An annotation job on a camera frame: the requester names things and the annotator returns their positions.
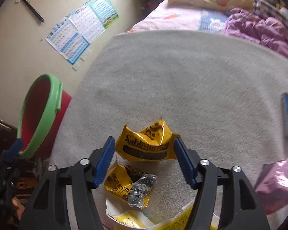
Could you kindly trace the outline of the yellow Sable snack bag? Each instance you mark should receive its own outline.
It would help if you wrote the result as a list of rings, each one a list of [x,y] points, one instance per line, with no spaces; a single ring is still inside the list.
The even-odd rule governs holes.
[[[180,137],[173,133],[160,118],[140,132],[124,126],[115,143],[116,152],[128,161],[162,161],[176,159],[174,141]]]

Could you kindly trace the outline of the yellow cookie wrapper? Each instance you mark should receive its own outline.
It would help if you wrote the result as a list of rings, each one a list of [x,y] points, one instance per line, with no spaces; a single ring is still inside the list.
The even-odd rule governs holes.
[[[158,176],[115,162],[108,170],[105,189],[130,207],[146,208]]]

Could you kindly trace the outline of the pink foil bag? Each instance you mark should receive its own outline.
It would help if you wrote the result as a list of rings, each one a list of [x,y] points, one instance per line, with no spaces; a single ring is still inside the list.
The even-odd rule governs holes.
[[[262,166],[254,190],[266,215],[288,204],[288,158]]]

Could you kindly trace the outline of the white yellow paper bag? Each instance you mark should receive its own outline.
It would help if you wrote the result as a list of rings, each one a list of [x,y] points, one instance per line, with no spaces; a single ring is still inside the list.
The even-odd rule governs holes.
[[[105,214],[113,229],[184,229],[190,216],[192,200],[177,212],[156,209],[153,211],[131,208],[118,199],[106,200]]]

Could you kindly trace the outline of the red bin with green rim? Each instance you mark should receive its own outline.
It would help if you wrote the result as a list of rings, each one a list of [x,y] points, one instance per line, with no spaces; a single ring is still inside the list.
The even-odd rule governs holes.
[[[24,141],[22,159],[49,158],[56,135],[72,97],[52,74],[39,76],[24,99],[17,137]]]

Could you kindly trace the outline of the pink patterned bed sheet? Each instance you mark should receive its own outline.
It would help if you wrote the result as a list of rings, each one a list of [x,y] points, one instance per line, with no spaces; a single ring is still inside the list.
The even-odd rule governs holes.
[[[132,32],[151,30],[193,30],[222,34],[228,18],[223,12],[193,7],[191,5],[173,6],[164,0],[145,19],[136,23]]]

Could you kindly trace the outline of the purple quilt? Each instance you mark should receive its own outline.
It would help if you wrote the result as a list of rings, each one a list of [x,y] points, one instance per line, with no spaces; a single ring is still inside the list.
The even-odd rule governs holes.
[[[288,59],[288,30],[273,17],[263,19],[244,9],[234,8],[225,22],[224,33],[265,46]]]

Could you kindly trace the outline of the plaid pillow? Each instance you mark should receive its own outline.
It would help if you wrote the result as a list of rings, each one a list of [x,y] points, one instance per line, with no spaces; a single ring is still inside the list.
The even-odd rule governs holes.
[[[288,17],[283,15],[275,6],[271,5],[266,0],[254,0],[253,13],[263,19],[273,17],[279,20],[288,30]]]

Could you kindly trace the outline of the left wall chart poster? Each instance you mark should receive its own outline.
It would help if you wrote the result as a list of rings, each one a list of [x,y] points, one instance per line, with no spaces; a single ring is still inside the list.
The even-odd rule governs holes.
[[[89,46],[89,42],[67,17],[50,30],[45,40],[71,65],[77,62]]]

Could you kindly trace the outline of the wall chart poster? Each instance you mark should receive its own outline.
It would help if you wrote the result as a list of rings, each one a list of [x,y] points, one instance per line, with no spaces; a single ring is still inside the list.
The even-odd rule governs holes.
[[[45,40],[71,65],[77,62],[89,46],[89,42],[67,17],[50,30]]]
[[[84,3],[67,17],[89,43],[92,43],[105,30],[89,3]]]

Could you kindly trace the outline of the middle wall chart poster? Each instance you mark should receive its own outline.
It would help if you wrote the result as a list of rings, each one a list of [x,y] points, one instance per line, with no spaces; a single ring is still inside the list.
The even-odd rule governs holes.
[[[84,3],[67,17],[89,43],[92,43],[105,30],[89,3]]]

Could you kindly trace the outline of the right green wall poster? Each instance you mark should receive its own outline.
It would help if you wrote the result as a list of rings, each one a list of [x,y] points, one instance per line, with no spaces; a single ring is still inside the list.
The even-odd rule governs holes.
[[[97,15],[105,29],[107,29],[119,18],[118,13],[110,0],[89,0],[88,4]]]

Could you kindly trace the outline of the black hanging wall strip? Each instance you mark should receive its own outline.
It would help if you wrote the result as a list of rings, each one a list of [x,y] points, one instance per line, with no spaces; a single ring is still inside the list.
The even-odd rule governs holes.
[[[40,15],[40,13],[31,5],[29,0],[15,0],[15,4],[22,3],[28,11],[33,15],[36,19],[37,23],[43,24],[45,22],[44,18]]]

